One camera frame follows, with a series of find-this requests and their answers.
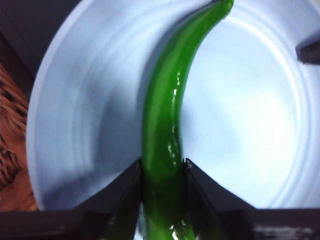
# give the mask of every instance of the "white plate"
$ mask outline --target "white plate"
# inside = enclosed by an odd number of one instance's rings
[[[141,155],[150,66],[166,32],[209,2],[83,0],[72,11],[45,54],[28,113],[40,209],[74,207]],[[320,67],[295,53],[317,32],[316,0],[236,0],[192,64],[184,156],[255,207],[320,207]]]

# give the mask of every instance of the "green chili pepper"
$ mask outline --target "green chili pepper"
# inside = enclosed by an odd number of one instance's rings
[[[168,39],[150,75],[142,124],[144,214],[148,240],[195,239],[185,200],[180,112],[193,58],[234,0],[211,3]]]

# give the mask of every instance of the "white bowl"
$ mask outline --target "white bowl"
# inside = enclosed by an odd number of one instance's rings
[[[167,32],[209,0],[83,0],[52,40],[27,121],[41,210],[69,209],[141,155],[148,73]],[[184,157],[258,208],[320,207],[316,0],[236,0],[200,46],[182,107]]]

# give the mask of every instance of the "dark background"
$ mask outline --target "dark background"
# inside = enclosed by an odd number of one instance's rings
[[[80,0],[0,0],[0,64],[29,98],[46,50]]]

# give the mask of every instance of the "wicker basket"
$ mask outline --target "wicker basket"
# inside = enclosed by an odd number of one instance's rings
[[[26,157],[28,101],[0,64],[0,211],[34,211]]]

